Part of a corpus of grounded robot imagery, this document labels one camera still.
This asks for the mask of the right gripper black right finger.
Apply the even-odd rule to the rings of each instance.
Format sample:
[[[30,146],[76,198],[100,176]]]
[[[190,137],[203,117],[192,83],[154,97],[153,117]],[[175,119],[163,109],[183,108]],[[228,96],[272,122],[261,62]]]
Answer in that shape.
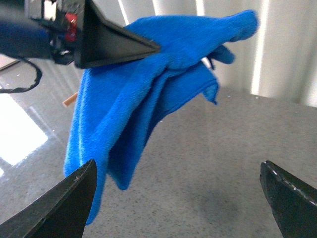
[[[284,238],[317,236],[317,190],[277,164],[261,163],[260,182]]]

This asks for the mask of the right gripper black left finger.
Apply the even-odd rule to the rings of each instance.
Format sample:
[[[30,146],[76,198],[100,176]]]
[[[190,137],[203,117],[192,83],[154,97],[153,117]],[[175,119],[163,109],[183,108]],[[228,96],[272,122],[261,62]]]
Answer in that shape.
[[[32,204],[3,222],[2,238],[80,238],[97,186],[97,166],[89,160]]]

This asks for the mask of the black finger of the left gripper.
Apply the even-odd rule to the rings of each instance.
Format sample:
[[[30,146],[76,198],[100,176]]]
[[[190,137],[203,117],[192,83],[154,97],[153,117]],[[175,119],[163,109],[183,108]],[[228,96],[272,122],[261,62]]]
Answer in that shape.
[[[74,64],[86,69],[140,60],[160,52],[160,45],[106,19],[92,0],[77,11]]]

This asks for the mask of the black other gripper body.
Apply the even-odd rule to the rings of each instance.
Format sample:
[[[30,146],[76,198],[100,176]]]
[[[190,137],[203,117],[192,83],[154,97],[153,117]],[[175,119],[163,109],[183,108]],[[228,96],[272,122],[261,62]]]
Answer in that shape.
[[[75,61],[83,0],[2,0],[0,53],[14,59]]]

